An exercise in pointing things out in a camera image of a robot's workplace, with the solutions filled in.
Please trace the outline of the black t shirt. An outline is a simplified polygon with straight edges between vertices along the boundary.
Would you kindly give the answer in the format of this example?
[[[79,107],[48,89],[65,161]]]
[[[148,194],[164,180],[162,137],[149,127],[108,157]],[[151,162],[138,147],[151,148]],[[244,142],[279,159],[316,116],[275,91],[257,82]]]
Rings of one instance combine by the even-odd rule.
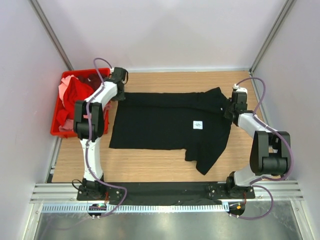
[[[219,87],[205,92],[128,92],[118,102],[112,149],[185,150],[206,175],[226,149],[232,122]]]

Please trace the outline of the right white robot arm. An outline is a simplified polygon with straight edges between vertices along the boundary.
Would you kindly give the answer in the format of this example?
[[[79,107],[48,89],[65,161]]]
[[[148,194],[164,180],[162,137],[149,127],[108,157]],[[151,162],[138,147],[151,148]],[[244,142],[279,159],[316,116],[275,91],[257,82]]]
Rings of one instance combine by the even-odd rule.
[[[289,133],[277,131],[261,121],[248,110],[247,98],[248,90],[235,84],[224,113],[227,120],[252,137],[249,164],[226,178],[224,189],[232,199],[244,197],[260,180],[281,180],[292,167]]]

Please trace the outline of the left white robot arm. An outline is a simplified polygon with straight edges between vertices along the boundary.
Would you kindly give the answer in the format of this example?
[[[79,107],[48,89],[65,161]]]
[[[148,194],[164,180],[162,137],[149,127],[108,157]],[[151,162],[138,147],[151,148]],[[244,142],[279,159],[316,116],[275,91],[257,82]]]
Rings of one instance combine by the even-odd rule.
[[[128,71],[115,67],[105,78],[97,71],[101,83],[98,89],[84,100],[75,103],[73,130],[83,150],[84,174],[78,187],[77,200],[101,200],[107,193],[101,166],[100,142],[105,131],[104,108],[113,101],[125,99]]]

